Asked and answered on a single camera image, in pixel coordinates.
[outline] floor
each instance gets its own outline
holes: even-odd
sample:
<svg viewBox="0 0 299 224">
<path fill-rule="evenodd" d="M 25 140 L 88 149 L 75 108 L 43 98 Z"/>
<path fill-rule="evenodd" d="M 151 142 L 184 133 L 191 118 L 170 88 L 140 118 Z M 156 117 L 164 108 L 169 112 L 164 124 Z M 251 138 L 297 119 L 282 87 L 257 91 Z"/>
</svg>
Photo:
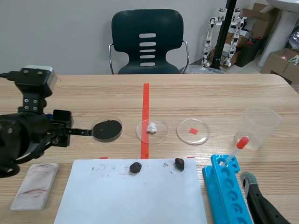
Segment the floor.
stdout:
<svg viewBox="0 0 299 224">
<path fill-rule="evenodd" d="M 221 70 L 228 73 L 228 74 L 235 74 L 235 73 L 239 73 L 239 74 L 258 74 L 258 73 L 260 73 L 262 68 L 257 66 L 257 64 L 256 64 L 257 60 L 258 60 L 258 57 L 255 58 L 255 60 L 253 60 L 252 62 L 246 64 L 243 67 L 238 67 L 236 65 L 233 65 L 232 67 L 229 67 L 229 68 L 221 68 Z"/>
</svg>

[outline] white sink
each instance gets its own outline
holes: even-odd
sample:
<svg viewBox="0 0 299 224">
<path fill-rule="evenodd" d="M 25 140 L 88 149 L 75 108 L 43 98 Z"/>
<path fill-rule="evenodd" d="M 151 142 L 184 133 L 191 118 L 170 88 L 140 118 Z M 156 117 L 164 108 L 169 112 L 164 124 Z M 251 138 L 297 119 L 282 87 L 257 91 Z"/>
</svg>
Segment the white sink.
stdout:
<svg viewBox="0 0 299 224">
<path fill-rule="evenodd" d="M 274 8 L 295 13 L 299 12 L 299 0 L 267 0 L 267 2 Z"/>
<path fill-rule="evenodd" d="M 267 0 L 267 2 L 269 3 L 267 10 L 274 7 L 281 9 L 282 13 L 281 18 L 257 63 L 259 67 L 263 67 L 271 52 L 285 48 L 299 18 L 299 0 Z"/>
</svg>

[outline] red dropper tip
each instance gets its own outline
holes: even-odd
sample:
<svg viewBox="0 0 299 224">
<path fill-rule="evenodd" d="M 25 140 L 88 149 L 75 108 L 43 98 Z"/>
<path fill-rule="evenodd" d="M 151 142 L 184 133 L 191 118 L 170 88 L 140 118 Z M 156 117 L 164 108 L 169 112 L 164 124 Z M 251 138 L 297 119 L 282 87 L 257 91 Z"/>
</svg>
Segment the red dropper tip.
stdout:
<svg viewBox="0 0 299 224">
<path fill-rule="evenodd" d="M 241 140 L 237 143 L 237 148 L 238 149 L 243 149 L 247 145 L 248 142 L 249 142 L 248 137 L 241 138 Z"/>
</svg>

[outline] gray wall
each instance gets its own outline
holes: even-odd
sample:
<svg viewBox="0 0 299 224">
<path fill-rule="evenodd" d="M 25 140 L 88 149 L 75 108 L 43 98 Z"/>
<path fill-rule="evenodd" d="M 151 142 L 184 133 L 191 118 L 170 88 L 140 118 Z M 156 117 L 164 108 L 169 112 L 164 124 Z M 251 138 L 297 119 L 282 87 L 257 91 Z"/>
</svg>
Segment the gray wall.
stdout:
<svg viewBox="0 0 299 224">
<path fill-rule="evenodd" d="M 0 0 L 0 73 L 28 64 L 52 66 L 56 73 L 111 74 L 108 45 L 111 19 L 122 10 L 170 8 L 184 19 L 184 39 L 190 62 L 199 60 L 209 18 L 217 16 L 225 0 Z M 238 0 L 248 7 L 250 1 Z M 214 43 L 219 28 L 214 32 Z M 167 60 L 178 68 L 186 63 L 182 46 L 168 52 Z M 128 62 L 113 51 L 114 69 Z"/>
</svg>

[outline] white tissue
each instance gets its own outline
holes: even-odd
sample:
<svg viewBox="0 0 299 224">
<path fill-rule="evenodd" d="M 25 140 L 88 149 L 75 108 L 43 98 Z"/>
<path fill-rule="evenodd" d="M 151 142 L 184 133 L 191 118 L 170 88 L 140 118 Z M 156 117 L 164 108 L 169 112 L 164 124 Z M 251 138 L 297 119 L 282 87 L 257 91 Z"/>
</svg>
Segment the white tissue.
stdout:
<svg viewBox="0 0 299 224">
<path fill-rule="evenodd" d="M 148 128 L 146 129 L 147 132 L 150 133 L 155 133 L 157 131 L 157 125 L 153 122 L 151 122 L 148 126 Z"/>
</svg>

